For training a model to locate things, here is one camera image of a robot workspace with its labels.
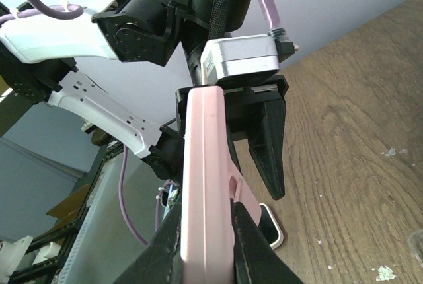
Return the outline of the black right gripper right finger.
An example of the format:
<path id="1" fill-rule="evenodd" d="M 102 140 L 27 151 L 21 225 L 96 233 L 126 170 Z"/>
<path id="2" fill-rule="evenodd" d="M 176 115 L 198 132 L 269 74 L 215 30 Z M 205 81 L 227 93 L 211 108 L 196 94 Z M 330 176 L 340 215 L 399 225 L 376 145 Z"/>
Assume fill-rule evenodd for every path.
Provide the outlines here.
<path id="1" fill-rule="evenodd" d="M 235 235 L 235 283 L 284 284 L 303 281 L 277 256 L 241 202 L 231 202 Z"/>

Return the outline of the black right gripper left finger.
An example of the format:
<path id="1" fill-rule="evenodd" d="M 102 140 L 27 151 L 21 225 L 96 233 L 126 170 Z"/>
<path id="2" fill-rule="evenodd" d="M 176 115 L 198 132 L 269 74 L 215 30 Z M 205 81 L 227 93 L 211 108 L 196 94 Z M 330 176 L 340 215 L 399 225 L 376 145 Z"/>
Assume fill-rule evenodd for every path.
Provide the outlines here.
<path id="1" fill-rule="evenodd" d="M 182 201 L 178 200 L 145 251 L 115 283 L 181 283 L 180 257 Z"/>

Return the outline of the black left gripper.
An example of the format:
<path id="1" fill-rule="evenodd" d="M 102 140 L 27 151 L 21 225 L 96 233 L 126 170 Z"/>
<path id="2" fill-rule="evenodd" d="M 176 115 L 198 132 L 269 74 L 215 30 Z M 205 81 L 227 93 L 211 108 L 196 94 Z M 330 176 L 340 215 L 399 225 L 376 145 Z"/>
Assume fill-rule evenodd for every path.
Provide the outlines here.
<path id="1" fill-rule="evenodd" d="M 234 140 L 248 138 L 249 152 L 272 199 L 285 196 L 282 149 L 288 82 L 275 75 L 266 82 L 225 93 L 225 113 Z"/>

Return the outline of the clear phone case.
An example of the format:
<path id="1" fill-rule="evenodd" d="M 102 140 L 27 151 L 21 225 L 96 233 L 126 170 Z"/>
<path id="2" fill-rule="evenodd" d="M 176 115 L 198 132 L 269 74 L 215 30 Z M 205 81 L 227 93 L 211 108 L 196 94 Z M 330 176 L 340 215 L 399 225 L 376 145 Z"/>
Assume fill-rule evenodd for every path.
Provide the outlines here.
<path id="1" fill-rule="evenodd" d="M 411 233 L 407 242 L 413 255 L 418 260 L 418 263 L 420 264 L 420 266 L 422 266 L 423 264 L 423 229 L 419 229 Z"/>

